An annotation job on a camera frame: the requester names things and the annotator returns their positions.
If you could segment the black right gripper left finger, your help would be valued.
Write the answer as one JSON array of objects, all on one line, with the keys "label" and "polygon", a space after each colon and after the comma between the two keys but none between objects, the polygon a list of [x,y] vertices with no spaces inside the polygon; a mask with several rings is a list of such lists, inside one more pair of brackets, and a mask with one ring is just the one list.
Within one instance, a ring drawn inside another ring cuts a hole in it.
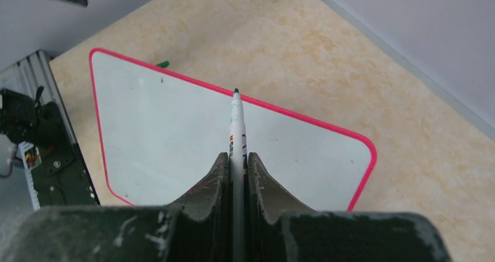
[{"label": "black right gripper left finger", "polygon": [[44,207],[2,261],[229,261],[228,155],[172,203]]}]

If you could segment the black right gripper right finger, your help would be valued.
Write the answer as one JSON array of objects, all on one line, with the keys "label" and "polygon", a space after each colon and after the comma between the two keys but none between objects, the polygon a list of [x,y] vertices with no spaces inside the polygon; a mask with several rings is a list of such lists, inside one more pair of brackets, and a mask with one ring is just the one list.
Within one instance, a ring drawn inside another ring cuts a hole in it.
[{"label": "black right gripper right finger", "polygon": [[250,261],[451,261],[437,228],[412,212],[315,211],[248,157]]}]

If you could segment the green white marker pen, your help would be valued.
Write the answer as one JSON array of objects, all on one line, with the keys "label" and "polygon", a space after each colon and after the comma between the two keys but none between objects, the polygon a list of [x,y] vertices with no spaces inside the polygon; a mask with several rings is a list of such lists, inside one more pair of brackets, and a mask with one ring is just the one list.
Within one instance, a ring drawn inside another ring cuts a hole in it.
[{"label": "green white marker pen", "polygon": [[229,125],[229,168],[232,184],[232,260],[246,260],[244,175],[246,169],[246,128],[243,103],[234,90]]}]

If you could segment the red-edged whiteboard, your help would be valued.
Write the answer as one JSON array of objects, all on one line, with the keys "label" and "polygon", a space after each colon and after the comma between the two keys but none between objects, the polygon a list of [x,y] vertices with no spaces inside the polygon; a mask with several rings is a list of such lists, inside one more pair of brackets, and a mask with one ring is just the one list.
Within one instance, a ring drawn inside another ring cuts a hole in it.
[{"label": "red-edged whiteboard", "polygon": [[[127,204],[168,204],[229,149],[232,91],[124,55],[89,54],[107,187]],[[377,162],[365,136],[242,96],[247,149],[315,210],[352,210]]]}]

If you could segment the green marker cap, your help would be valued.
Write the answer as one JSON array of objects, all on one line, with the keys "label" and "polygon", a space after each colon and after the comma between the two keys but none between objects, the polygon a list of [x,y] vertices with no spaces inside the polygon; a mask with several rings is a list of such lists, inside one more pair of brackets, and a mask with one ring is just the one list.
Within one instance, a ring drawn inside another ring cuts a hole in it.
[{"label": "green marker cap", "polygon": [[164,61],[156,65],[157,67],[160,68],[167,68],[169,66],[169,61]]}]

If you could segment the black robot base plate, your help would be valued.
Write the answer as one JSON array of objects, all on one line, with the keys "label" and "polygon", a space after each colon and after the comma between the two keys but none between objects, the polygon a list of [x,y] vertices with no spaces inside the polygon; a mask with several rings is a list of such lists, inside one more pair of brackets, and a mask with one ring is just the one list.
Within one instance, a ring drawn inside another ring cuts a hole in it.
[{"label": "black robot base plate", "polygon": [[32,170],[40,207],[51,205],[99,205],[79,148],[72,144],[56,102],[42,104],[43,87],[34,98],[1,89],[1,134],[15,145],[9,167],[22,157],[18,146],[38,147],[41,163]]}]

